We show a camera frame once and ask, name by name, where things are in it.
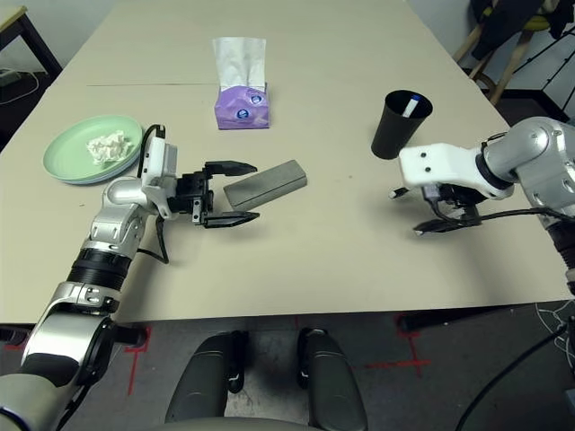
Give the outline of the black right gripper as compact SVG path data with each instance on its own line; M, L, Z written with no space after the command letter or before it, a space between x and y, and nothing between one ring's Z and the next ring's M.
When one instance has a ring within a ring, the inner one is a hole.
M453 210L474 210L483 202L483 194L479 191L453 184L428 184L421 188L422 196L435 211L440 211L439 204L444 202ZM458 219L432 219L417 224L412 230L416 234L447 233L481 225L480 218L463 217Z

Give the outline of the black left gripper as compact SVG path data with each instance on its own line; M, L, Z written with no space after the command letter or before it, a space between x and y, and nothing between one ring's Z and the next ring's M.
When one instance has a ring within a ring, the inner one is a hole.
M227 228L249 223L260 214L247 211L212 213L214 192L209 187L209 181L214 175L244 176L257 171L249 163L206 162L201 171L183 174L177 180L175 195L168 198L168 206L175 214L190 215L192 223L205 228Z

